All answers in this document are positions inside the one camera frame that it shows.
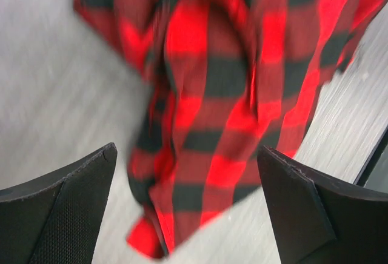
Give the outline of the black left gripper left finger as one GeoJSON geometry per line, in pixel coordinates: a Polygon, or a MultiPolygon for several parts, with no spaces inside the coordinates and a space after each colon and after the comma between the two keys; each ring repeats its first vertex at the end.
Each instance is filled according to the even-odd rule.
{"type": "Polygon", "coordinates": [[[1,190],[1,263],[91,263],[117,154],[109,143],[1,190]]]}

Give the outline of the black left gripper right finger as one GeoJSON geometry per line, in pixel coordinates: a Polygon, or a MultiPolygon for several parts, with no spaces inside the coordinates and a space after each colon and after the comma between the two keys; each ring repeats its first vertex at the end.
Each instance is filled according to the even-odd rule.
{"type": "Polygon", "coordinates": [[[387,194],[260,147],[258,169],[281,263],[387,263],[387,194]]]}

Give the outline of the red black plaid shirt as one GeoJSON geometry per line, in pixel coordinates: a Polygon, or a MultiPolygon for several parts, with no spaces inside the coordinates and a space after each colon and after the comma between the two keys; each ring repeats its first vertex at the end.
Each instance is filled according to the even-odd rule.
{"type": "Polygon", "coordinates": [[[154,91],[128,165],[127,243],[162,259],[259,188],[257,150],[298,151],[322,86],[387,0],[74,0],[154,91]]]}

